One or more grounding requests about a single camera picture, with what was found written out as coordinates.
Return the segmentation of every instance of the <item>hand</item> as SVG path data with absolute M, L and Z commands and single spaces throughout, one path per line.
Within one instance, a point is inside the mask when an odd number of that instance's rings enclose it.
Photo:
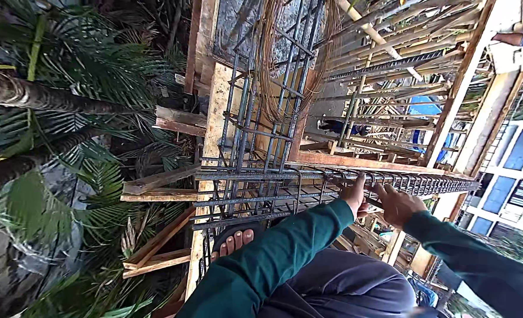
M 385 221 L 400 230 L 411 219 L 413 213 L 428 210 L 419 197 L 396 191 L 391 184 L 383 187 L 376 183 L 373 192 L 379 195 L 383 204 Z
M 359 217 L 366 216 L 369 209 L 369 203 L 365 202 L 364 198 L 365 173 L 359 173 L 356 181 L 351 182 L 352 184 L 345 187 L 337 179 L 332 180 L 332 183 L 341 189 L 340 199 L 343 199 L 350 206 L 353 219 L 356 220 Z

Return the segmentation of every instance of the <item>dark pants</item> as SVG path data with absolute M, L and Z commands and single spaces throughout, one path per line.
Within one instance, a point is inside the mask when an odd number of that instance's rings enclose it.
M 366 255 L 324 249 L 264 302 L 258 318 L 404 317 L 414 291 L 395 268 Z

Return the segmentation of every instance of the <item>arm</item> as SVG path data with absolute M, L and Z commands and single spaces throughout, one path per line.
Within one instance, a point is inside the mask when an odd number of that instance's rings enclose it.
M 523 317 L 523 264 L 497 254 L 427 211 L 414 213 L 404 230 L 439 256 L 503 317 Z
M 353 220 L 352 209 L 341 199 L 287 218 L 212 263 L 177 317 L 253 317 L 265 298 Z

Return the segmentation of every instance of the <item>black sandal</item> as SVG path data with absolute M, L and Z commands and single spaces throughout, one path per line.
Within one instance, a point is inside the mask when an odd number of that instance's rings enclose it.
M 244 232 L 245 230 L 252 230 L 253 238 L 255 239 L 263 233 L 265 228 L 263 226 L 261 226 L 261 222 L 259 222 L 259 221 L 253 221 L 253 222 L 247 222 L 247 223 L 227 226 L 222 231 L 222 233 L 220 233 L 218 236 L 215 237 L 215 245 L 212 247 L 212 251 L 220 253 L 220 247 L 222 246 L 223 243 L 226 242 L 227 238 L 229 238 L 230 236 L 233 236 L 234 233 L 236 233 L 237 231 Z

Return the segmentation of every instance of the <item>building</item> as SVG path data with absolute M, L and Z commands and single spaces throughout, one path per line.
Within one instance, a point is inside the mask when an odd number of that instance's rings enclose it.
M 470 197 L 459 226 L 488 236 L 523 231 L 523 120 L 509 123 L 481 174 L 481 188 Z

